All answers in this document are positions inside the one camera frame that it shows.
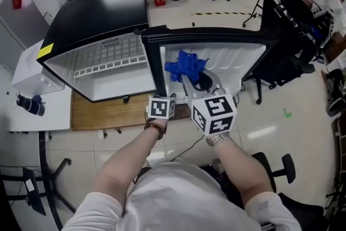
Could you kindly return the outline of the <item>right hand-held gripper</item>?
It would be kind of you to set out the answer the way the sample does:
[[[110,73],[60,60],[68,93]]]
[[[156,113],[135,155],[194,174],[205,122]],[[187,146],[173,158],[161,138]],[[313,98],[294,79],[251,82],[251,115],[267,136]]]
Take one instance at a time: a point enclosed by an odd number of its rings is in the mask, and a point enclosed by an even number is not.
[[[182,75],[181,81],[188,97],[191,119],[205,136],[232,129],[237,115],[236,105],[216,74],[204,69],[194,85],[187,75]]]

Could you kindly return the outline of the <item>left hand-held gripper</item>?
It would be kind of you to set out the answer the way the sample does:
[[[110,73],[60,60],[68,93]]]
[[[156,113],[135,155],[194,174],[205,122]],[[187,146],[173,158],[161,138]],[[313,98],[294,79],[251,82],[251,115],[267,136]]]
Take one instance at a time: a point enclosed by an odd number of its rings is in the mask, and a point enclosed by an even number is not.
[[[170,97],[149,96],[147,117],[169,120],[175,114],[176,94]]]

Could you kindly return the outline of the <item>blue cleaning cloth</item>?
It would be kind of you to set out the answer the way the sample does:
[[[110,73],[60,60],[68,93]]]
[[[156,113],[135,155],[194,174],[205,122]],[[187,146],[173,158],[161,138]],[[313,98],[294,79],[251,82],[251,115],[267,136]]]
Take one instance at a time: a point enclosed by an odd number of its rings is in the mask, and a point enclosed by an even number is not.
[[[171,73],[170,79],[173,82],[182,83],[182,76],[187,76],[193,82],[197,82],[199,74],[204,70],[208,60],[208,58],[199,59],[197,54],[189,54],[181,50],[176,62],[165,62],[164,70]]]

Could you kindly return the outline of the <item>white fridge door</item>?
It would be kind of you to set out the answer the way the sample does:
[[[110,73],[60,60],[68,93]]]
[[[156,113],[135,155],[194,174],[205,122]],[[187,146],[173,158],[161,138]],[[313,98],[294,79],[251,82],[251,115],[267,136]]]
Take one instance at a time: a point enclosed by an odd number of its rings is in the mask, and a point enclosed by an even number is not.
[[[277,41],[268,31],[220,27],[169,29],[165,25],[143,30],[141,39],[156,94],[170,96],[175,93],[178,104],[186,104],[188,98],[183,85],[171,80],[164,64],[176,62],[179,51],[196,54],[205,60],[205,68],[218,76],[224,90],[236,95],[242,80]]]

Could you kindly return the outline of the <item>black mini fridge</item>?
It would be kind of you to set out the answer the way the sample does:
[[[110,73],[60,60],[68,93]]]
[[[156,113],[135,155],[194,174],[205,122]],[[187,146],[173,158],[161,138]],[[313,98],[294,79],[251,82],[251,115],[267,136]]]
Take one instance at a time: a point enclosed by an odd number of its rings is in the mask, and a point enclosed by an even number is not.
[[[79,50],[115,36],[141,32],[149,25],[147,0],[73,0],[63,5],[45,36],[42,47],[51,53],[37,59],[50,73],[90,102],[155,93],[146,62],[74,78]]]

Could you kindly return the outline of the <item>person's left forearm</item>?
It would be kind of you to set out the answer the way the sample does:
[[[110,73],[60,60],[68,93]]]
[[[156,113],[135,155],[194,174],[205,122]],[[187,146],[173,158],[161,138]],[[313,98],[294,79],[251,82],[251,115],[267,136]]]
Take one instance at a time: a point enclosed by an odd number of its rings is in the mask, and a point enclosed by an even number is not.
[[[151,124],[158,128],[144,129],[106,161],[96,177],[93,192],[107,194],[124,207],[131,183],[141,171],[157,140],[164,134],[168,120],[156,119]]]

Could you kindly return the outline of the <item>silver wristwatch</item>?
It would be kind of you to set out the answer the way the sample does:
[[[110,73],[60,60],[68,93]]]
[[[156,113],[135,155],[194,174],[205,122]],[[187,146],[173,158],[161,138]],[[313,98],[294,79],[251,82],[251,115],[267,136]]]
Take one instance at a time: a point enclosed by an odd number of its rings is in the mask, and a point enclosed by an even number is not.
[[[206,142],[209,146],[214,147],[224,141],[226,138],[229,138],[229,132],[223,132],[215,135],[214,137],[206,139]]]

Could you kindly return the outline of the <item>black high-back chair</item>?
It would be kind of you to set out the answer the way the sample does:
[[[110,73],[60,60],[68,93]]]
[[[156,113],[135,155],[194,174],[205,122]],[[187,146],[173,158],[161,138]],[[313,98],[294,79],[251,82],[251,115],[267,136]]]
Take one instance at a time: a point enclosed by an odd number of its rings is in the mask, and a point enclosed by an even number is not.
[[[243,81],[256,81],[258,105],[262,103],[263,81],[269,84],[269,89],[274,89],[303,74],[313,73],[315,67],[310,61],[317,51],[308,37],[299,35],[297,28],[274,0],[263,0],[260,31],[274,35],[276,40],[267,46],[264,54],[243,78]]]

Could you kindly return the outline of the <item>black waist pack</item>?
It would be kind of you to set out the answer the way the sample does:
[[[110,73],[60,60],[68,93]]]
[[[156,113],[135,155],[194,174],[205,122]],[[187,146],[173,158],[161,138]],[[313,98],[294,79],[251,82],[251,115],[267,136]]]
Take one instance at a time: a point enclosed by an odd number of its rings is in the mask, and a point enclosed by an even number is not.
[[[225,171],[219,173],[212,165],[207,164],[200,167],[206,173],[208,173],[217,183],[221,186],[221,190],[226,195],[228,200],[236,206],[244,209],[244,204],[238,189],[229,180]]]

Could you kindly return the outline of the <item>black computer monitor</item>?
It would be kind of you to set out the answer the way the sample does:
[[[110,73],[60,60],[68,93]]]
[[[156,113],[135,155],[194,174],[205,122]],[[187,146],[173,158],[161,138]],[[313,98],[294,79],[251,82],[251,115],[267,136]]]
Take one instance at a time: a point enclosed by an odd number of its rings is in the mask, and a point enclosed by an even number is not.
[[[288,14],[295,22],[305,30],[311,29],[314,23],[314,17],[303,0],[282,0],[282,2]]]

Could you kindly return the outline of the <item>yellow warning sticker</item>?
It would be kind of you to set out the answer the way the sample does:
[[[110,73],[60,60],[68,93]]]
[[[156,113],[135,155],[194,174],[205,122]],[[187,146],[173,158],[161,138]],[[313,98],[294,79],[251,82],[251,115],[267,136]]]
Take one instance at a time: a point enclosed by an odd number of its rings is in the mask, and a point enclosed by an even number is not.
[[[39,50],[39,52],[38,52],[37,59],[40,59],[41,57],[43,57],[43,56],[45,56],[45,55],[51,53],[53,46],[54,46],[54,44],[51,43],[51,44],[49,44],[49,45],[47,45],[47,46],[41,48],[41,49]]]

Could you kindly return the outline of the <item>white microwave oven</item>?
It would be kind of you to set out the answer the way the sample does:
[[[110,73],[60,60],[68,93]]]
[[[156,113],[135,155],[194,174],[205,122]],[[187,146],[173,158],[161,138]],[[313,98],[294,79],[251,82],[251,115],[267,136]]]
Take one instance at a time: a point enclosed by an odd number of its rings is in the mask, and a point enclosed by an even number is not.
[[[22,52],[11,85],[29,96],[63,90],[64,84],[36,61],[43,40]]]

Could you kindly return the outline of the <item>black power adapter box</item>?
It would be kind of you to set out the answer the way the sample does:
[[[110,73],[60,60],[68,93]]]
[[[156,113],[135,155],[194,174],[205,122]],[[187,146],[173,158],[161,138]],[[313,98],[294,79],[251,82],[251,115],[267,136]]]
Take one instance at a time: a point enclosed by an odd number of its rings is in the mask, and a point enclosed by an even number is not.
[[[23,168],[23,178],[27,191],[26,201],[32,209],[39,214],[46,216],[44,206],[36,182],[36,175],[33,170]]]

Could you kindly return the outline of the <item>silver tall fridge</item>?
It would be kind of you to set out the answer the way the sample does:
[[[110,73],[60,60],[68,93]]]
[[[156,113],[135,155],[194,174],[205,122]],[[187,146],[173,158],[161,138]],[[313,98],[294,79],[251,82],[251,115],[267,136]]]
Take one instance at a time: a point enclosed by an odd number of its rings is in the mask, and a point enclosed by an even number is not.
[[[18,10],[13,9],[12,0],[1,0],[0,21],[23,48],[43,40],[49,29],[33,0],[23,0]]]

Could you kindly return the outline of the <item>black desk frame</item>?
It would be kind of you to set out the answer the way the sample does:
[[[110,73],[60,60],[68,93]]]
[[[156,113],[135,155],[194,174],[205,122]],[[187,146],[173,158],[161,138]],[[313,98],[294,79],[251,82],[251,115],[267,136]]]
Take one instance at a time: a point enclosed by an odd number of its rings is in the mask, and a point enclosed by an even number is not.
[[[16,201],[25,201],[27,203],[26,201],[27,192],[26,194],[22,194],[22,195],[20,193],[17,193],[16,195],[8,195],[5,191],[4,182],[5,181],[20,182],[21,187],[25,187],[24,178],[23,178],[23,168],[31,169],[34,171],[36,175],[36,182],[37,182],[39,194],[41,196],[41,200],[43,198],[46,198],[50,212],[55,222],[55,225],[57,229],[61,231],[63,228],[63,224],[61,222],[60,216],[56,208],[56,200],[59,200],[61,203],[63,203],[66,206],[66,208],[68,208],[68,210],[70,210],[72,213],[76,212],[76,208],[73,205],[71,205],[59,193],[56,186],[56,181],[60,173],[63,171],[63,169],[66,166],[70,166],[72,164],[72,160],[70,158],[64,158],[55,171],[50,170],[48,163],[46,161],[46,149],[45,149],[46,139],[50,137],[51,136],[49,135],[48,131],[38,132],[38,150],[39,150],[39,161],[40,161],[39,166],[21,166],[20,168],[22,169],[22,176],[4,175],[4,174],[1,174],[0,172],[0,202],[2,202],[3,200],[8,201],[9,203],[7,205],[8,208],[11,208],[11,206]]]

